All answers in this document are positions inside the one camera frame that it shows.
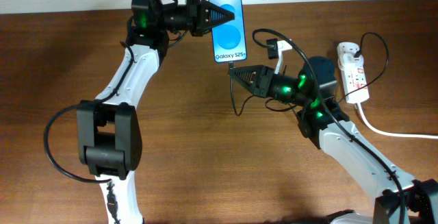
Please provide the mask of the blue Galaxy smartphone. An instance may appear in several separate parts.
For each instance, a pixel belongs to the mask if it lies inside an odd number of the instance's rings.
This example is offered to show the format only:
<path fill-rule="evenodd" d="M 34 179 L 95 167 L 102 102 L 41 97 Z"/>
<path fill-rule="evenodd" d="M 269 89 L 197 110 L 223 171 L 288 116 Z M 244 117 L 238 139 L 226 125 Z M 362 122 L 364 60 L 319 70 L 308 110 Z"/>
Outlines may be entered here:
<path fill-rule="evenodd" d="M 214 60 L 217 63 L 247 58 L 242 0 L 208 0 L 234 13 L 235 18 L 212 29 Z"/>

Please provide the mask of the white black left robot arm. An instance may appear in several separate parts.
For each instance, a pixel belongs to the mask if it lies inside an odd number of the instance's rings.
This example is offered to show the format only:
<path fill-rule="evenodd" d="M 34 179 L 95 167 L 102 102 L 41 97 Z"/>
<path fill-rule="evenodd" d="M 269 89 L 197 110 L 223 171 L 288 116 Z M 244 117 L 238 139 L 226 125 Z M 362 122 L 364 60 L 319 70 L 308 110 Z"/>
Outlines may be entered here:
<path fill-rule="evenodd" d="M 77 108 L 79 160 L 102 190 L 109 223 L 143 223 L 135 171 L 142 155 L 137 106 L 169 48 L 169 33 L 208 34 L 234 13 L 206 0 L 131 0 L 125 56 L 110 83 Z"/>

